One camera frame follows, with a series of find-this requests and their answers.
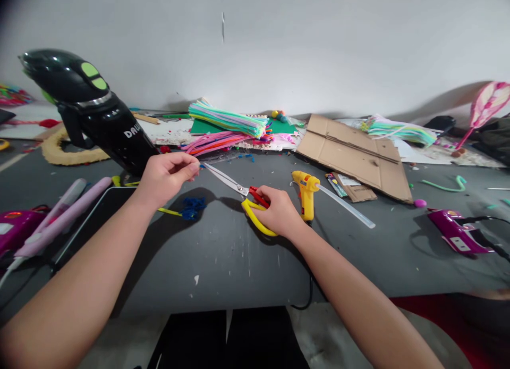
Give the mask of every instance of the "red fabric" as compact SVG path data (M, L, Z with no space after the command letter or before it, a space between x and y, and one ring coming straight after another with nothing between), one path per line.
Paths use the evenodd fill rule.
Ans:
M464 352L473 369L495 367L447 295L396 297L390 300L397 307L426 318L443 329Z

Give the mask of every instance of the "green button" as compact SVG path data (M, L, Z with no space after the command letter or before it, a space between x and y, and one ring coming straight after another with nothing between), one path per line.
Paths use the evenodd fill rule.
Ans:
M93 85L96 86L100 90L106 90L108 86L103 78L97 78L92 81Z
M99 74L99 71L97 71L97 69L88 62L83 62L81 64L81 69L88 77L93 77L94 75Z

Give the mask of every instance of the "scissors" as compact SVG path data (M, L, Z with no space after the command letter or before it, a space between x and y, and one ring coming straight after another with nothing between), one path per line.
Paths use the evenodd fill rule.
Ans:
M270 229L266 228L255 216L253 213L252 208L260 209L261 211L265 211L269 208L269 204L257 193L258 188L257 187L250 187L246 188L243 187L240 184L237 184L235 180L233 180L231 177L229 177L227 174L224 174L220 170L214 168L210 164L203 163L203 165L210 171L212 174L217 177L219 180L221 180L224 184L232 188L234 191L236 191L238 194L241 194L245 199L241 203L241 206L243 207L244 211L250 218L250 220L255 224L255 227L259 229L260 232L267 236L278 236ZM256 201L258 201L260 205L255 204L251 200L248 199L248 194L251 194Z

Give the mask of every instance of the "purple device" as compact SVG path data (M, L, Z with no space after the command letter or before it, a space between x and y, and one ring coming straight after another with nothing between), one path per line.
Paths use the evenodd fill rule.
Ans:
M0 214L0 257L17 250L46 217L36 211L10 211Z
M429 219L439 228L442 238L456 252L463 255L473 255L494 252L491 248L482 247L471 236L470 231L476 228L471 224L460 225L456 220L464 219L458 211L441 209L427 214Z

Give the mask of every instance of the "bundle of pipe cleaners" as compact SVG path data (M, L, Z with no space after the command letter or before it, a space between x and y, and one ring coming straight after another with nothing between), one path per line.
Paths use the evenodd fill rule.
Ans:
M253 139L253 137L234 131L222 131L214 134L205 134L181 150L187 154L199 156L217 149L233 146L240 141Z
M380 115L369 117L361 124L361 130L369 135L378 135L373 139L383 139L389 136L403 140L422 143L426 147L437 140L436 133L425 127L413 123L395 122Z
M189 112L193 118L202 119L225 130L239 131L256 139L264 136L266 124L269 121L266 115L246 116L220 110L211 106L205 99L192 103Z

